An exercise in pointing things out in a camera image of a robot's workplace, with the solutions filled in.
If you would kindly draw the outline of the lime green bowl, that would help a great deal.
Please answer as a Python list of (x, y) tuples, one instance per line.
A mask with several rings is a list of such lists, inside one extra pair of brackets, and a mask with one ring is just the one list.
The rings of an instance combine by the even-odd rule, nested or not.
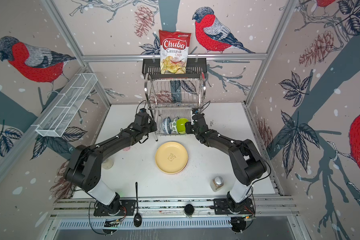
[(185, 134), (186, 133), (186, 123), (188, 123), (189, 120), (186, 118), (180, 118), (176, 121), (176, 129), (179, 134)]

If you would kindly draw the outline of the blue floral white bowl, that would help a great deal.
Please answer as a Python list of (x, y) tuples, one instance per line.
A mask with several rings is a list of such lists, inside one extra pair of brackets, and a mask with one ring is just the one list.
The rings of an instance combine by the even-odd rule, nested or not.
[(161, 129), (163, 134), (170, 135), (172, 133), (171, 122), (172, 120), (170, 117), (166, 117), (162, 120)]

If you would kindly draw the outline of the yellow cream plate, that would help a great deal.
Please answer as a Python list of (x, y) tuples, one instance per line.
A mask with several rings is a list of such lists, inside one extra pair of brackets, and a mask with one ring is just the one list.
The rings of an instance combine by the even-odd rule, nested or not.
[(166, 142), (156, 151), (155, 163), (160, 171), (174, 175), (181, 172), (188, 163), (186, 148), (177, 142)]

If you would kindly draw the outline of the green leaf pattern bowl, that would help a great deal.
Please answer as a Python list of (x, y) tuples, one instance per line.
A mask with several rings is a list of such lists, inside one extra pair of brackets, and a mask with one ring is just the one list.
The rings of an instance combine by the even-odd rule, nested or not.
[(177, 127), (177, 121), (179, 120), (179, 117), (176, 117), (174, 119), (172, 119), (171, 123), (170, 123), (170, 130), (171, 130), (171, 134), (178, 134), (178, 127)]

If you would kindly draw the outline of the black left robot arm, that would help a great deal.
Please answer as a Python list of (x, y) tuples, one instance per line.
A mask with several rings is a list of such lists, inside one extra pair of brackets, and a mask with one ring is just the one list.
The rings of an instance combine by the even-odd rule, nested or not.
[(65, 180), (81, 188), (104, 206), (117, 211), (120, 196), (102, 180), (102, 164), (127, 147), (144, 143), (143, 137), (148, 137), (149, 133), (156, 130), (156, 122), (146, 110), (140, 109), (135, 115), (134, 122), (116, 136), (99, 144), (76, 147), (64, 172)]

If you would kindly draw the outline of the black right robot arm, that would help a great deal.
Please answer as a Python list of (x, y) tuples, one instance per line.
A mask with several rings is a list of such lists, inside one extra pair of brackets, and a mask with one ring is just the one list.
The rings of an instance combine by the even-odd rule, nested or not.
[(192, 121), (186, 123), (186, 133), (195, 135), (201, 144), (217, 149), (230, 157), (236, 181), (227, 198), (235, 204), (248, 198), (255, 180), (267, 172), (266, 162), (251, 140), (234, 140), (209, 129), (202, 113), (192, 114)]

